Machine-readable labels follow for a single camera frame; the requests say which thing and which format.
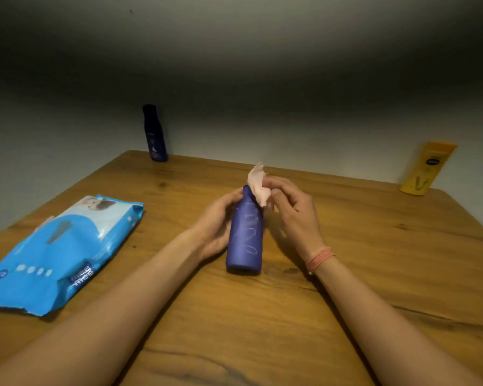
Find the blue bottle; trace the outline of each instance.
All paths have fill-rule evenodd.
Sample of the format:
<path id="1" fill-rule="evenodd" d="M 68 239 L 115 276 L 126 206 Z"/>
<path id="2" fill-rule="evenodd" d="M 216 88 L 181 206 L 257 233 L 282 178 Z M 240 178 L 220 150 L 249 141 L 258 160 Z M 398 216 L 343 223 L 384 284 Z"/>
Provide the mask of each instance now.
<path id="1" fill-rule="evenodd" d="M 259 274 L 263 255 L 263 210 L 248 185 L 243 187 L 243 199 L 233 215 L 229 245 L 227 246 L 227 271 Z"/>
<path id="2" fill-rule="evenodd" d="M 161 123 L 159 123 L 155 105 L 145 104 L 143 106 L 143 115 L 145 116 L 145 135 L 147 136 L 150 158 L 154 161 L 168 161 L 163 129 L 161 128 Z"/>

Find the crumpled wipe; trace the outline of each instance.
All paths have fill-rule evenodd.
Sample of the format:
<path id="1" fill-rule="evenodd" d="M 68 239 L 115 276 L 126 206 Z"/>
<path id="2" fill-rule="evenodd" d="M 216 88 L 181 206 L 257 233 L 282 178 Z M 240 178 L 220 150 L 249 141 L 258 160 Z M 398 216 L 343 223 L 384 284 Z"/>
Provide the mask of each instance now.
<path id="1" fill-rule="evenodd" d="M 260 207 L 265 207 L 267 205 L 268 198 L 270 198 L 270 188 L 263 187 L 263 177 L 266 173 L 263 171 L 264 165 L 259 162 L 254 168 L 249 172 L 247 176 L 247 184 L 252 191 L 252 194 L 256 197 L 256 201 Z"/>

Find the wooden table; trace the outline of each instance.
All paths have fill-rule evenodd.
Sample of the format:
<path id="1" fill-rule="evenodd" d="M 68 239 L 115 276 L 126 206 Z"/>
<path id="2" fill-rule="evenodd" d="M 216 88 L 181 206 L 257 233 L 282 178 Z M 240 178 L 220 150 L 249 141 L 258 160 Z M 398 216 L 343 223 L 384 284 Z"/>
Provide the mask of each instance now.
<path id="1" fill-rule="evenodd" d="M 0 311 L 0 362 L 82 309 L 186 229 L 214 198 L 243 185 L 251 165 L 129 151 L 0 233 L 0 259 L 45 218 L 84 195 L 145 203 L 114 259 L 60 312 Z M 483 376 L 483 226 L 445 192 L 267 168 L 310 193 L 338 257 L 429 337 Z M 123 384 L 372 384 L 326 293 L 266 217 L 260 276 L 231 275 L 225 255 L 175 296 Z"/>

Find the person's right hand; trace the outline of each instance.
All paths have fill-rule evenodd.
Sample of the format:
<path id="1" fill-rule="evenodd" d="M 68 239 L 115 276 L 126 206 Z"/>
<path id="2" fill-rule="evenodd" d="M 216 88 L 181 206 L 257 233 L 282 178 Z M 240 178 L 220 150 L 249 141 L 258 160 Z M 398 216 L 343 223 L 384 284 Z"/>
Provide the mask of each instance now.
<path id="1" fill-rule="evenodd" d="M 282 177 L 265 176 L 263 187 L 272 190 L 270 198 L 281 213 L 286 235 L 307 263 L 325 248 L 312 197 Z"/>

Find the yellow tube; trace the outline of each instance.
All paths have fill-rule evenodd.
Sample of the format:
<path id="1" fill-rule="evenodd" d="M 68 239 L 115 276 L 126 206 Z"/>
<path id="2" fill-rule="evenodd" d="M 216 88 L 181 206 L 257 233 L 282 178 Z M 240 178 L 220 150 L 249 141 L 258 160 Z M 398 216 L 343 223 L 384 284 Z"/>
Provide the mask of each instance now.
<path id="1" fill-rule="evenodd" d="M 424 195 L 457 146 L 452 142 L 428 142 L 400 190 L 406 194 Z"/>

